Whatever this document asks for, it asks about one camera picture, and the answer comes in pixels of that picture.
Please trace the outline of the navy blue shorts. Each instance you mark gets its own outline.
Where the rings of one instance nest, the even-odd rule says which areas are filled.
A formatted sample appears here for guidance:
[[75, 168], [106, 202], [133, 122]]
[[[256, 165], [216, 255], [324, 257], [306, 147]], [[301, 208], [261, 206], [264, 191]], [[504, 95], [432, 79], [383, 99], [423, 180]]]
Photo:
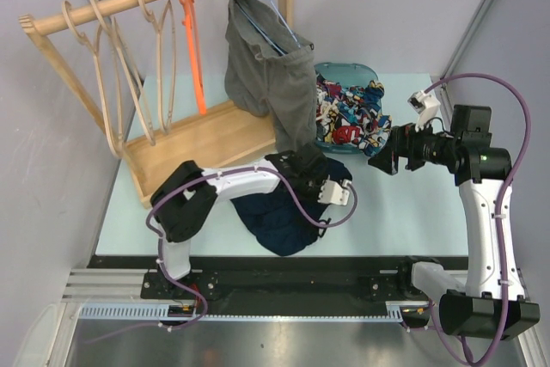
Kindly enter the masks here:
[[[352, 180], [347, 167], [340, 161], [326, 158], [315, 167], [313, 176], [336, 180]], [[331, 218], [321, 219], [328, 205], [299, 196], [300, 204], [316, 222], [329, 224]], [[256, 193], [232, 199], [236, 213], [258, 243], [279, 256], [289, 256], [304, 250], [325, 235], [327, 229], [309, 222], [297, 208], [284, 183], [272, 193]]]

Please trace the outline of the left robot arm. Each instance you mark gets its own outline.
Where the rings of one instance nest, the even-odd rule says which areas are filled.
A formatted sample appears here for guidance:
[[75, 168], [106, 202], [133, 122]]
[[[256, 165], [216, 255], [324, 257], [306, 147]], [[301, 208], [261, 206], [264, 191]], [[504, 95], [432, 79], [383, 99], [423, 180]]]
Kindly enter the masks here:
[[173, 298], [188, 292], [191, 240], [214, 205], [273, 193], [280, 186], [300, 201], [328, 205], [339, 199], [339, 183], [328, 173], [327, 158], [310, 144], [232, 168], [201, 168], [194, 161], [183, 162], [150, 197], [147, 225], [160, 238], [161, 289]]

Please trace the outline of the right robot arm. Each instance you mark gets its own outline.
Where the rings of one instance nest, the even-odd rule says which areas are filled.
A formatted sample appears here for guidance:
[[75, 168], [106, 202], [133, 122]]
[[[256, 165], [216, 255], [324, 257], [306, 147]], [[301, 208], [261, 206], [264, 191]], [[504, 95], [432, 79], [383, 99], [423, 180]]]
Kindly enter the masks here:
[[508, 150], [491, 145], [491, 115], [489, 107], [457, 105], [449, 133], [395, 126], [368, 163], [395, 175], [404, 158], [410, 171], [432, 163], [454, 176], [466, 218], [467, 280], [460, 283], [435, 259], [412, 257], [396, 278], [397, 291], [406, 299], [430, 298], [447, 335], [510, 340], [537, 324], [541, 313], [526, 298], [515, 265], [505, 215], [511, 190], [498, 198], [512, 165]]

